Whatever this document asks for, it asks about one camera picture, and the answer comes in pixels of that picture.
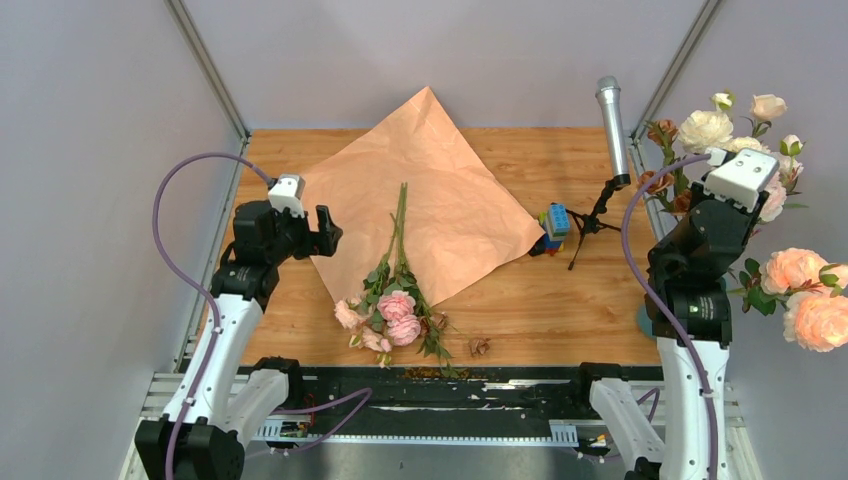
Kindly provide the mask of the brown kraft wrapping paper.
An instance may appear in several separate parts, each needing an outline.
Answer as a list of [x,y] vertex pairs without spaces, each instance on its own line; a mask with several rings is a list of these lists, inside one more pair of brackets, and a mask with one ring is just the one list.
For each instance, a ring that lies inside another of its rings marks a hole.
[[327,206],[343,230],[336,254],[313,260],[335,301],[361,292],[387,250],[402,185],[405,251],[432,304],[525,255],[542,235],[430,88],[303,176],[304,205]]

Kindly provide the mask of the pink roses stem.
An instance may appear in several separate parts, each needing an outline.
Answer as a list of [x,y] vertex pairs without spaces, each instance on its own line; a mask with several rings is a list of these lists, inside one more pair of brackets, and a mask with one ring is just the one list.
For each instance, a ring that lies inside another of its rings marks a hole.
[[378,303],[378,309],[388,321],[386,335],[393,343],[391,359],[393,362],[395,350],[416,344],[420,355],[436,359],[441,376],[457,378],[460,370],[452,365],[452,354],[443,345],[447,317],[433,310],[411,269],[405,242],[407,209],[408,198],[400,221],[403,237],[398,239],[390,262],[393,282]]

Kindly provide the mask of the white roses stem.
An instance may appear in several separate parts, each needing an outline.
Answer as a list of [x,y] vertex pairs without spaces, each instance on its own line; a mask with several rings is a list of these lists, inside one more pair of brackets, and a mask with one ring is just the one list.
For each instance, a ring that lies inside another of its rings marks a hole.
[[730,153],[750,149],[765,154],[771,150],[751,136],[735,137],[734,124],[729,116],[735,96],[729,91],[711,97],[713,110],[695,110],[678,127],[677,140],[690,154],[704,154],[710,148]]

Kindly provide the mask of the single rose stem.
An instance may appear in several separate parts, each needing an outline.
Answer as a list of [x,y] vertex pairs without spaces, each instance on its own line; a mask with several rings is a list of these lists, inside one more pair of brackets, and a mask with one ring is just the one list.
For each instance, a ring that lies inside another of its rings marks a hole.
[[775,119],[788,111],[786,101],[774,94],[753,95],[747,119],[751,124],[751,137],[759,139],[773,126]]

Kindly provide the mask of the peach roses stem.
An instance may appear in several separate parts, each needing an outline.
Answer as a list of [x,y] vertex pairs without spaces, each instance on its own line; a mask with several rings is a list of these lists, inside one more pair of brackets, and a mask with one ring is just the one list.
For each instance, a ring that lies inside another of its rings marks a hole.
[[363,292],[342,299],[334,306],[335,319],[350,334],[348,347],[374,352],[380,368],[391,365],[393,343],[386,335],[388,321],[378,309],[378,303],[393,282],[390,262],[398,239],[403,237],[400,221],[406,212],[407,198],[408,184],[404,182],[400,185],[396,210],[390,214],[392,233],[389,245],[377,265],[363,279]]

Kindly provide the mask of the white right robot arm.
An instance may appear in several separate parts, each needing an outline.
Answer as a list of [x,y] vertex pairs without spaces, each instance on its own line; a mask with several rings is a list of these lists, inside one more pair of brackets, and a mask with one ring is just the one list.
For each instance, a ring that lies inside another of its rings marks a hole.
[[642,413],[622,366],[587,363],[571,403],[600,416],[628,479],[725,479],[724,377],[732,314],[723,277],[743,253],[767,199],[693,198],[690,211],[648,253],[637,280],[656,338],[666,395],[665,435]]

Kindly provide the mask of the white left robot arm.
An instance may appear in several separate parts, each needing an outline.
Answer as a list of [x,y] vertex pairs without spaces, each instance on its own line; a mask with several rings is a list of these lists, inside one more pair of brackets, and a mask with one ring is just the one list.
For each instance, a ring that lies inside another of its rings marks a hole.
[[236,208],[234,238],[203,293],[209,310],[196,351],[161,417],[142,421],[135,434],[148,478],[238,479],[247,446],[272,410],[293,413],[304,405],[307,389],[292,359],[264,357],[238,394],[231,389],[279,283],[279,266],[337,250],[342,228],[327,206],[315,213],[318,228],[311,230],[307,216],[268,200]]

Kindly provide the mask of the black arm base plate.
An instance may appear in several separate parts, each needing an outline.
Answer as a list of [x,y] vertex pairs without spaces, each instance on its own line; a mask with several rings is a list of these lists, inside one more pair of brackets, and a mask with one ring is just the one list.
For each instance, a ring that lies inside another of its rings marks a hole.
[[477,366],[457,378],[431,367],[305,367],[285,409],[310,408],[308,432],[356,439],[541,439],[562,421],[604,431],[575,366]]

